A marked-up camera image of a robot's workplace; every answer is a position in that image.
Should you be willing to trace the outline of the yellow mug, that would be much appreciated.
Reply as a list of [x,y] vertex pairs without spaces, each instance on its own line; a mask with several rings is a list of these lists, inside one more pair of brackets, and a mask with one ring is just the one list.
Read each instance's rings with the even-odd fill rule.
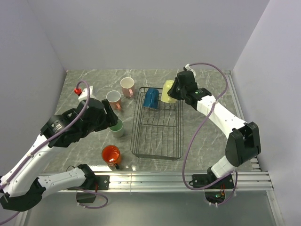
[[168,91],[171,89],[174,81],[173,80],[166,80],[163,89],[162,89],[162,94],[161,94],[161,101],[167,104],[174,104],[177,102],[176,99],[170,97],[168,95]]

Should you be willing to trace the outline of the pale green cup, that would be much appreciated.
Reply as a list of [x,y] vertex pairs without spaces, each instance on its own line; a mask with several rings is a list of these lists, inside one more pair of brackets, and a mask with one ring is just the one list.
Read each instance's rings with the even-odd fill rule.
[[121,119],[118,119],[116,125],[109,127],[110,132],[116,138],[120,138],[124,135],[124,124]]

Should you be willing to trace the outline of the blue mug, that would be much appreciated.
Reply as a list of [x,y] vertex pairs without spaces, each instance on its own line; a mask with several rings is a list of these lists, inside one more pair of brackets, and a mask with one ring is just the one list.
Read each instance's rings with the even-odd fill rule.
[[159,91],[155,88],[149,88],[145,94],[143,107],[157,109],[158,108]]

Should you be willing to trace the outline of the black wire dish rack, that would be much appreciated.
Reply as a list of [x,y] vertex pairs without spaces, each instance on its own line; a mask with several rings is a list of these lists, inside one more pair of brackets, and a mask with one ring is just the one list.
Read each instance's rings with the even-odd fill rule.
[[131,153],[138,158],[178,160],[183,156],[183,103],[162,102],[162,88],[155,88],[159,91],[158,108],[143,107],[145,94],[149,88],[138,89]]

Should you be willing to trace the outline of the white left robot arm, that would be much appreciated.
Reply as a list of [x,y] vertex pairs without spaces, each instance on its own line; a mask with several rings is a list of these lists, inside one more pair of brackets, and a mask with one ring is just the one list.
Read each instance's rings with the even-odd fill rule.
[[76,187],[94,189],[98,179],[87,164],[51,176],[41,176],[41,172],[70,144],[117,122],[118,117],[107,99],[82,100],[77,108],[52,116],[25,156],[0,178],[0,192],[3,194],[0,203],[3,209],[23,212],[61,190]]

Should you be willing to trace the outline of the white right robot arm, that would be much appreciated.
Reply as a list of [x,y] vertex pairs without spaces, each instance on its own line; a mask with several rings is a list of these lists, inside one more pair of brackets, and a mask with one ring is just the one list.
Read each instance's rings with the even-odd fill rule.
[[207,170],[205,188],[218,188],[224,178],[237,167],[261,153],[257,124],[238,118],[221,105],[206,88],[199,88],[192,71],[179,72],[167,94],[176,100],[185,101],[205,115],[227,138],[224,156]]

